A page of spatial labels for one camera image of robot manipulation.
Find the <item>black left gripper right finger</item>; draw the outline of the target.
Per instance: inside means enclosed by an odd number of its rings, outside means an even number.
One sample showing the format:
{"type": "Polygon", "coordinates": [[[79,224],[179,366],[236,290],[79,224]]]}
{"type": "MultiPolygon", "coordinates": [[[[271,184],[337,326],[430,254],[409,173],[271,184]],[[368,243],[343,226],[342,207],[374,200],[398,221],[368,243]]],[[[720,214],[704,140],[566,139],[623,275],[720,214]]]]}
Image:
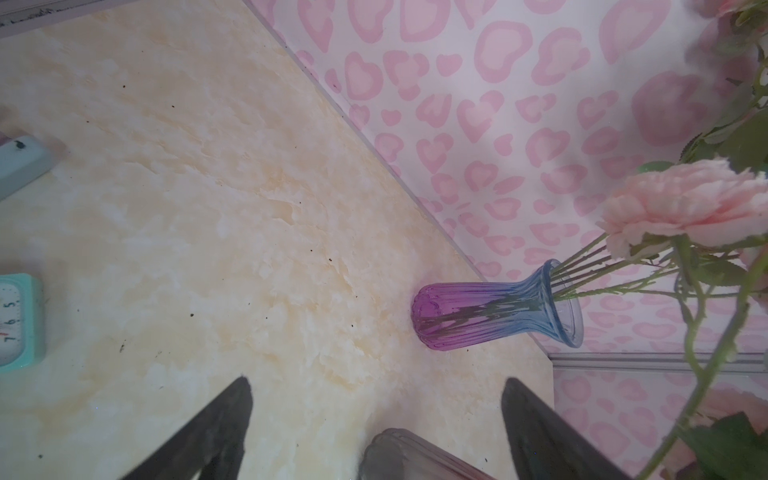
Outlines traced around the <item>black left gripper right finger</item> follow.
{"type": "Polygon", "coordinates": [[[629,479],[519,379],[506,380],[501,412],[518,478],[629,479]]]}

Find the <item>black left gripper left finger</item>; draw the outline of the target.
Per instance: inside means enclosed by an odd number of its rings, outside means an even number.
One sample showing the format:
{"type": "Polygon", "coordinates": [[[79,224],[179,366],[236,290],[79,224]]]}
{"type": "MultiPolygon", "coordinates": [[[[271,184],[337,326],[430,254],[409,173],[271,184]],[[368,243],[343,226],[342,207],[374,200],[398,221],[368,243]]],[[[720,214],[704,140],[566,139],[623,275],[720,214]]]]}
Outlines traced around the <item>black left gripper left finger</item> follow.
{"type": "Polygon", "coordinates": [[[237,478],[252,410],[251,385],[240,376],[125,477],[237,478]]]}

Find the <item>dark red glass vase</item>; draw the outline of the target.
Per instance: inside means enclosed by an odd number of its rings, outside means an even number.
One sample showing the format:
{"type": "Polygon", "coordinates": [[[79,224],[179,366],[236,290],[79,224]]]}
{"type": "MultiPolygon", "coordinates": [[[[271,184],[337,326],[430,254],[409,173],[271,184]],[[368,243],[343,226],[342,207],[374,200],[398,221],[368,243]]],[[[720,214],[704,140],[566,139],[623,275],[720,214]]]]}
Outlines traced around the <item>dark red glass vase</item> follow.
{"type": "Polygon", "coordinates": [[[372,439],[364,450],[357,478],[493,480],[469,463],[400,428],[388,428],[372,439]]]}

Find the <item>purple gradient glass vase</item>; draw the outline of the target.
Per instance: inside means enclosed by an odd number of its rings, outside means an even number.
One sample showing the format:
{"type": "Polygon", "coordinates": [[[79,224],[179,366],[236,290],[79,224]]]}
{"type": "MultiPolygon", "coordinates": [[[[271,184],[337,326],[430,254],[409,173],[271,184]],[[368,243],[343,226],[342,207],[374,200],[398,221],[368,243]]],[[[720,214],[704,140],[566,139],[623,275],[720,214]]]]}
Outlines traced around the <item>purple gradient glass vase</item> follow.
{"type": "Polygon", "coordinates": [[[438,351],[526,333],[578,348],[584,324],[570,287],[570,278],[554,259],[517,282],[430,284],[415,295],[411,321],[420,341],[438,351]]]}

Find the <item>pink peony stem with leaves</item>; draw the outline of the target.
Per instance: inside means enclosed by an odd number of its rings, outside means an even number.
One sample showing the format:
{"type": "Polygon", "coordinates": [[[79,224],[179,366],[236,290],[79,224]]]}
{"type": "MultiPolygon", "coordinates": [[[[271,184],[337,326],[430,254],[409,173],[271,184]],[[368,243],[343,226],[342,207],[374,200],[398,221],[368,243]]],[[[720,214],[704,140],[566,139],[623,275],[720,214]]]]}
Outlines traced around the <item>pink peony stem with leaves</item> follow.
{"type": "Polygon", "coordinates": [[[678,443],[700,469],[721,479],[758,479],[767,472],[767,450],[749,440],[696,425],[716,377],[737,353],[737,338],[756,296],[767,293],[767,177],[736,172],[725,158],[671,166],[628,178],[603,204],[599,227],[617,267],[647,262],[676,275],[668,297],[686,325],[684,358],[696,378],[691,396],[648,463],[641,479],[656,473],[678,443]],[[723,289],[734,313],[710,358],[701,363],[695,343],[707,303],[723,289]]]}

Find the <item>large pink peony stem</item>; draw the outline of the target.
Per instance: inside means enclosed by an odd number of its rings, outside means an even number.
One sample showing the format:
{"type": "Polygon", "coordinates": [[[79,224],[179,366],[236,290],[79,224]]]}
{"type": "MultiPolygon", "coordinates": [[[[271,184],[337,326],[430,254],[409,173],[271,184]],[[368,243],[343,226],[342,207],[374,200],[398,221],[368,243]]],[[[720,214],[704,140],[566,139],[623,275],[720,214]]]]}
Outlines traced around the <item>large pink peony stem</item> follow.
{"type": "Polygon", "coordinates": [[[746,269],[725,247],[704,247],[686,235],[645,236],[621,258],[609,254],[606,234],[554,267],[551,291],[556,300],[630,293],[691,298],[718,288],[740,286],[746,269]]]}

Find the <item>pink peony stem pile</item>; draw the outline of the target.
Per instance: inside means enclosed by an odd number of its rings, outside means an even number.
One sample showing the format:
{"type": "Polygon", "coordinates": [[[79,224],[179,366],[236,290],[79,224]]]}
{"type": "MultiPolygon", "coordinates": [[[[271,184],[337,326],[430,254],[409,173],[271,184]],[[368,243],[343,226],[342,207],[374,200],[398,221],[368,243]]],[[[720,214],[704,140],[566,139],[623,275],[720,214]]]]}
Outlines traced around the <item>pink peony stem pile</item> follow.
{"type": "Polygon", "coordinates": [[[767,3],[765,1],[692,1],[711,24],[700,44],[727,61],[715,92],[728,102],[711,126],[682,149],[681,164],[722,157],[736,172],[767,172],[767,3]]]}

